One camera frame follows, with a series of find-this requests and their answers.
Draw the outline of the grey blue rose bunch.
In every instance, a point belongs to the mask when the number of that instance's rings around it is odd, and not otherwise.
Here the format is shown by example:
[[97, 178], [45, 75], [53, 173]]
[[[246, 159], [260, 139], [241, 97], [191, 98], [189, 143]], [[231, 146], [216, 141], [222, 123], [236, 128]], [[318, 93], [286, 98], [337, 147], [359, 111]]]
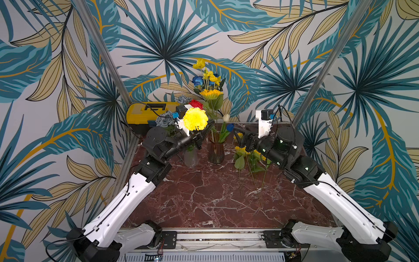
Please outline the grey blue rose bunch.
[[167, 111], [156, 119], [156, 126], [164, 128], [170, 136], [175, 135], [177, 130], [172, 115], [173, 113], [171, 111]]

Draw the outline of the dark tinted glass vase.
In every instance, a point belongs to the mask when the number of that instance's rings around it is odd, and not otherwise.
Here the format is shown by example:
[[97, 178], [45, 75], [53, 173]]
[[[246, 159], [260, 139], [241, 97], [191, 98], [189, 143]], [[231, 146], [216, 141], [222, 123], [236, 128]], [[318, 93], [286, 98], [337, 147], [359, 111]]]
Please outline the dark tinted glass vase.
[[208, 161], [213, 164], [222, 164], [224, 158], [224, 143], [219, 142], [218, 133], [211, 133], [208, 139]]

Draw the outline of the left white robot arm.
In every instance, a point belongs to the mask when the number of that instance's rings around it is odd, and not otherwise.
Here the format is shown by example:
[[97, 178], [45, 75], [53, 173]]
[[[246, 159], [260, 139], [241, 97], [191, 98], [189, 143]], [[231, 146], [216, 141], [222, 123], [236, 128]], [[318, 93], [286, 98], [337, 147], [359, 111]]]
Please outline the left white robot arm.
[[170, 158], [191, 145], [200, 148], [213, 125], [210, 120], [202, 131], [187, 133], [180, 129], [173, 137], [162, 127], [151, 128], [142, 142], [147, 154], [120, 193], [90, 223], [68, 233], [67, 240], [76, 257], [82, 262], [115, 262], [138, 247], [159, 248], [163, 243], [162, 228], [153, 221], [123, 233], [119, 230], [167, 176], [172, 168]]

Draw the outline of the yellow sunflower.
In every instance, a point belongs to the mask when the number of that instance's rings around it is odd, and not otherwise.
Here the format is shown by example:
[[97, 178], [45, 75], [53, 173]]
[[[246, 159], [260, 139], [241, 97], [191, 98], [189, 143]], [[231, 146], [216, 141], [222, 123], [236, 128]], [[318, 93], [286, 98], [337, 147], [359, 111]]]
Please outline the yellow sunflower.
[[242, 180], [241, 172], [245, 167], [246, 158], [249, 155], [249, 152], [246, 151], [245, 147], [235, 147], [234, 154], [234, 167], [238, 172], [238, 181], [239, 181], [239, 193], [242, 195]]
[[[263, 162], [266, 158], [259, 153], [258, 151], [254, 150], [249, 153], [247, 156], [247, 164], [249, 168], [249, 172], [254, 183], [256, 193], [259, 196], [259, 192], [263, 189], [265, 183], [265, 177], [268, 169], [268, 164], [263, 165]], [[263, 178], [261, 184], [256, 183], [257, 174], [263, 173]]]

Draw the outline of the clear glass vase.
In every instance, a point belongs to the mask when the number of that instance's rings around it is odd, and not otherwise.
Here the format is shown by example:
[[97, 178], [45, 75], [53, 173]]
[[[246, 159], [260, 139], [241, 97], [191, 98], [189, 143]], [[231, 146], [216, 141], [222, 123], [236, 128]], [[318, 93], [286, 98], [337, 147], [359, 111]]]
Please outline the clear glass vase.
[[183, 155], [184, 164], [189, 168], [197, 166], [199, 160], [197, 155], [197, 149], [195, 147], [187, 149]]

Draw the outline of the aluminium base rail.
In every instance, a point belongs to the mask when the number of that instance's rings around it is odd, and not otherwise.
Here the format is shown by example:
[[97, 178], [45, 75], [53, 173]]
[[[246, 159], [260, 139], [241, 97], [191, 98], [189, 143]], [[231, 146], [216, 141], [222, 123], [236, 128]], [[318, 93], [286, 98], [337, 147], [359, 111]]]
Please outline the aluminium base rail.
[[164, 247], [137, 248], [121, 262], [319, 262], [329, 251], [308, 245], [269, 248], [257, 228], [165, 228]]

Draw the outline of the tall mixed flower bouquet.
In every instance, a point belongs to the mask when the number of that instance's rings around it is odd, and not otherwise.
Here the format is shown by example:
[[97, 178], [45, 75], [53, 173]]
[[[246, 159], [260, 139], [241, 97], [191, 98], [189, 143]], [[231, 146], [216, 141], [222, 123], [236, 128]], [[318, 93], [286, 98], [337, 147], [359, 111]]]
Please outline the tall mixed flower bouquet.
[[222, 112], [223, 106], [227, 105], [223, 90], [225, 79], [209, 69], [204, 59], [197, 59], [193, 64], [193, 69], [202, 73], [201, 76], [193, 77], [192, 83], [194, 92], [204, 100], [204, 110], [215, 122], [222, 120], [220, 128], [213, 127], [211, 129], [211, 141], [222, 144], [232, 132], [230, 112]]

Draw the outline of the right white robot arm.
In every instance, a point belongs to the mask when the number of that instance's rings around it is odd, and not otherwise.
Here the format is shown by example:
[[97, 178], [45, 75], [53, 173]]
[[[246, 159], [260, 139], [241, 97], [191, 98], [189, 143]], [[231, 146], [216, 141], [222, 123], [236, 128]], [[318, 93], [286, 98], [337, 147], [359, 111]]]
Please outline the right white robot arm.
[[273, 242], [287, 248], [302, 244], [320, 246], [340, 252], [350, 262], [385, 262], [392, 248], [390, 242], [398, 233], [397, 226], [370, 214], [313, 159], [304, 154], [304, 136], [292, 126], [285, 126], [270, 136], [270, 128], [259, 134], [242, 130], [238, 137], [246, 151], [256, 151], [276, 164], [283, 174], [300, 189], [321, 202], [342, 224], [328, 228], [291, 219]]

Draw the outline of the yellow carnation flower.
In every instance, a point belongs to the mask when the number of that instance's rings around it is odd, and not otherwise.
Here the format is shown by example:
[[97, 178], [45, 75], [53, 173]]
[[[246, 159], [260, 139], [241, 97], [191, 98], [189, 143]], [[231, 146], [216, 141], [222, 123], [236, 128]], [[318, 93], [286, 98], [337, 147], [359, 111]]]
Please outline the yellow carnation flower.
[[184, 117], [185, 127], [189, 131], [201, 131], [208, 124], [206, 111], [200, 108], [191, 108]]

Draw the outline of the yellow black toolbox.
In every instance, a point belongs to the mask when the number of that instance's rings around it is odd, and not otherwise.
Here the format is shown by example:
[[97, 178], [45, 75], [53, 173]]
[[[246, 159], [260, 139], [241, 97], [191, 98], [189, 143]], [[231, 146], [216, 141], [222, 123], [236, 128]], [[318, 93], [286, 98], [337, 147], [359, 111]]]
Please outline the yellow black toolbox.
[[137, 102], [128, 107], [125, 118], [127, 125], [136, 135], [145, 136], [156, 126], [156, 119], [167, 111], [175, 112], [178, 102]]

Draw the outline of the tall sunflower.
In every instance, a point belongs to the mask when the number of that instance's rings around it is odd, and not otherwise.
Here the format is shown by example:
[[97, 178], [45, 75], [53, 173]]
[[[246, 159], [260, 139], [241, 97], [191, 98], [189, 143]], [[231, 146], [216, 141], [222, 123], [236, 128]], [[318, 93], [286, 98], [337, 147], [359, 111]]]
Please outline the tall sunflower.
[[244, 135], [241, 132], [234, 133], [233, 138], [234, 138], [235, 143], [238, 144], [238, 145], [242, 144], [243, 136]]

